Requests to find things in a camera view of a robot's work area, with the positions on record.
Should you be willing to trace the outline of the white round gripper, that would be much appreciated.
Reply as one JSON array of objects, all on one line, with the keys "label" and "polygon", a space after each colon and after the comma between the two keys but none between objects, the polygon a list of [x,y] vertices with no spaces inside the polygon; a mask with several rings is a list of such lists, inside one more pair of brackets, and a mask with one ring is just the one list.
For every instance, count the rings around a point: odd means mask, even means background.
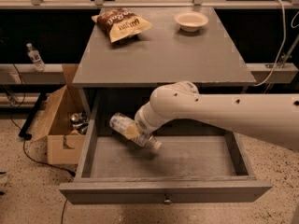
[{"label": "white round gripper", "polygon": [[131,123],[124,131],[124,136],[131,140],[138,137],[141,132],[153,133],[158,130],[168,119],[158,115],[151,107],[150,103],[142,105],[135,114],[135,123]]}]

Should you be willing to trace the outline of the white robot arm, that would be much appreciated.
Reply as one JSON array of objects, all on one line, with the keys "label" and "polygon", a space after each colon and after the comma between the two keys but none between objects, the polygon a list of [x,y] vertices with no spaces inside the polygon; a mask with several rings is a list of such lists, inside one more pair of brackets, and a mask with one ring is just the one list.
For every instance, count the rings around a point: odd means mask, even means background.
[{"label": "white robot arm", "polygon": [[135,114],[142,133],[173,119],[206,124],[299,150],[298,94],[201,94],[190,81],[156,88]]}]

